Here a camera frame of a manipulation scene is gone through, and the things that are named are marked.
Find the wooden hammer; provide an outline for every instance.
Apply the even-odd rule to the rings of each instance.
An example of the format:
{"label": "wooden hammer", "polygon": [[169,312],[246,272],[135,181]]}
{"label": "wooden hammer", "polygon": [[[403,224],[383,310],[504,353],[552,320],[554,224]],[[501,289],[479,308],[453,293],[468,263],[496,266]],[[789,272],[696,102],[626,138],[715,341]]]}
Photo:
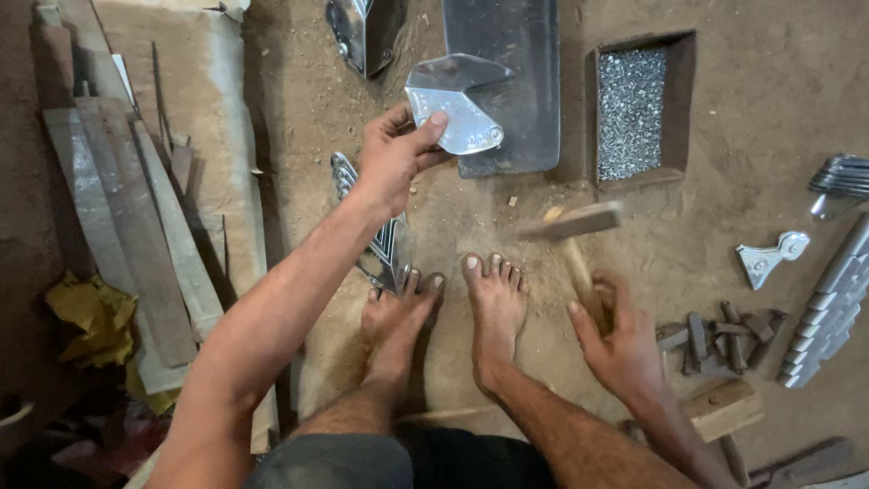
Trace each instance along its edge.
{"label": "wooden hammer", "polygon": [[543,225],[520,232],[520,237],[525,239],[557,242],[574,284],[576,297],[598,325],[601,336],[612,332],[613,327],[607,321],[600,297],[594,289],[591,272],[573,237],[621,226],[621,208],[619,201],[587,205],[571,211],[553,207],[543,217]]}

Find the metal bracket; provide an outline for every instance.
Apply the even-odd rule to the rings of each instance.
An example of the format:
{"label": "metal bracket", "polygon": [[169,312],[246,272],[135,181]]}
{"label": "metal bracket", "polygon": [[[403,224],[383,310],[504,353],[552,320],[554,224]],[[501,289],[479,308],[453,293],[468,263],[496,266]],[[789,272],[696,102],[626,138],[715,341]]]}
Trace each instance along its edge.
{"label": "metal bracket", "polygon": [[[353,165],[341,153],[330,160],[332,181],[338,190],[338,200],[343,200],[359,179]],[[410,228],[404,212],[389,219],[375,238],[356,260],[356,266],[374,286],[400,295],[410,273]]]}
{"label": "metal bracket", "polygon": [[493,61],[451,54],[417,64],[404,90],[417,127],[435,112],[447,112],[449,124],[438,144],[448,153],[469,155],[501,144],[504,128],[468,98],[465,90],[511,78],[510,69]]}
{"label": "metal bracket", "polygon": [[809,245],[809,237],[803,232],[789,231],[779,236],[776,248],[753,248],[740,244],[736,247],[742,267],[746,271],[752,288],[758,290],[781,260],[793,261],[799,258]]}
{"label": "metal bracket", "polygon": [[401,0],[328,0],[326,22],[338,54],[365,78],[373,78],[392,61],[404,6]]}

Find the person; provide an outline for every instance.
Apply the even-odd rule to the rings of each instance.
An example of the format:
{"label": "person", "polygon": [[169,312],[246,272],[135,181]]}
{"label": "person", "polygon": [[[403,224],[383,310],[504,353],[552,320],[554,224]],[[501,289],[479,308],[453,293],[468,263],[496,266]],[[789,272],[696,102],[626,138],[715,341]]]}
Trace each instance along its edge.
{"label": "person", "polygon": [[446,278],[412,270],[401,297],[372,290],[362,311],[371,346],[359,387],[306,419],[255,469],[253,411],[377,231],[408,203],[411,179],[449,158],[436,147],[448,118],[413,128],[399,104],[365,129],[352,191],[301,246],[223,316],[193,362],[151,487],[737,487],[702,443],[663,378],[653,323],[628,282],[595,274],[613,332],[586,310],[568,316],[594,376],[633,414],[654,452],[530,378],[515,364],[526,271],[499,254],[462,261],[474,315],[474,381],[530,442],[461,430],[397,433],[422,325]]}

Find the dirt floor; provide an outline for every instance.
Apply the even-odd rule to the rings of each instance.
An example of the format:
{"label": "dirt floor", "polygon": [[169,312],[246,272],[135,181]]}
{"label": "dirt floor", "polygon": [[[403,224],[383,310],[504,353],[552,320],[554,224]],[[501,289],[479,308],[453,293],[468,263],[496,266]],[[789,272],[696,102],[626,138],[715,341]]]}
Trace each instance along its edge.
{"label": "dirt floor", "polygon": [[[401,101],[417,62],[445,54],[440,2],[410,0],[396,58],[375,81],[361,80],[338,57],[320,2],[254,2],[244,24],[249,105],[258,133],[258,164],[270,165],[276,221],[284,250],[298,245],[334,205],[328,159],[357,155],[361,129]],[[414,265],[448,278],[437,326],[418,358],[410,411],[488,405],[471,378],[471,312],[460,258],[498,251],[529,271],[530,312],[518,361],[555,392],[604,419],[626,417],[585,367],[564,304],[567,274],[542,244],[509,233],[554,204],[571,207],[620,199],[627,222],[583,238],[595,265],[627,274],[638,301],[659,324],[689,311],[717,317],[729,299],[742,311],[780,308],[798,317],[817,277],[856,214],[818,224],[808,213],[809,177],[836,152],[869,153],[869,33],[859,0],[829,3],[720,0],[562,1],[561,162],[558,169],[510,177],[461,180],[455,162],[419,176],[408,222]],[[596,44],[648,32],[697,29],[699,64],[693,96],[690,164],[678,184],[599,194],[584,180],[583,64]],[[268,151],[261,142],[268,143]],[[518,198],[509,207],[511,196]],[[783,231],[804,231],[811,245],[784,263],[763,289],[746,284],[733,247],[773,245]],[[358,324],[368,282],[351,272],[308,338],[302,369],[302,416],[352,388],[364,351]],[[835,434],[854,438],[869,463],[869,365],[860,354],[869,336],[860,318],[852,340],[803,390],[773,382],[790,320],[765,364],[747,379],[763,394],[766,418],[736,433],[750,466],[761,466]],[[671,379],[681,397],[715,380]]]}

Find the bare foot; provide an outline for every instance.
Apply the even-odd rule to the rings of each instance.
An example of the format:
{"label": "bare foot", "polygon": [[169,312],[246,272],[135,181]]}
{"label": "bare foot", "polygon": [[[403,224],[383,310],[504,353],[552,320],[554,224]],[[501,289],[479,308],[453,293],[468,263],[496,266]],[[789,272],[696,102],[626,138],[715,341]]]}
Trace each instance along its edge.
{"label": "bare foot", "polygon": [[388,385],[390,393],[395,394],[395,407],[407,397],[414,344],[423,323],[437,315],[446,279],[433,273],[426,278],[422,293],[416,293],[419,283],[420,271],[413,269],[401,298],[371,289],[362,308],[362,336],[371,348],[362,384]]}
{"label": "bare foot", "polygon": [[527,285],[522,270],[497,253],[489,257],[488,273],[476,253],[464,258],[462,270],[474,312],[474,380],[489,393],[493,369],[513,363],[516,337],[525,323]]}

